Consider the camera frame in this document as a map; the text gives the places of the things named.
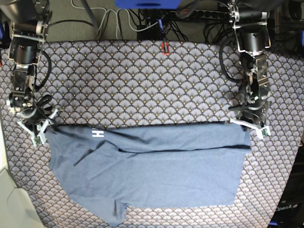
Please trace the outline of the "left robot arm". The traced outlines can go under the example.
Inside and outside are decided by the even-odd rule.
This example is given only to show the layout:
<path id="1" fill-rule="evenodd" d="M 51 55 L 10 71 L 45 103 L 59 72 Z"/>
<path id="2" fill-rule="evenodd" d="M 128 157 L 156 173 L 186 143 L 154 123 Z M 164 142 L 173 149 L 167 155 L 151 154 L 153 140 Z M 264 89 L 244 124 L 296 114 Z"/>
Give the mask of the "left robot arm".
<path id="1" fill-rule="evenodd" d="M 243 96 L 241 104 L 230 108 L 236 114 L 233 122 L 263 131 L 270 96 L 266 50 L 271 47 L 267 26 L 271 9 L 262 5 L 260 0 L 229 0 L 228 10 L 243 70 L 242 79 L 236 79 L 225 69 L 223 51 L 230 42 L 226 39 L 220 45 L 220 66 L 226 79 L 239 85 L 239 92 Z"/>

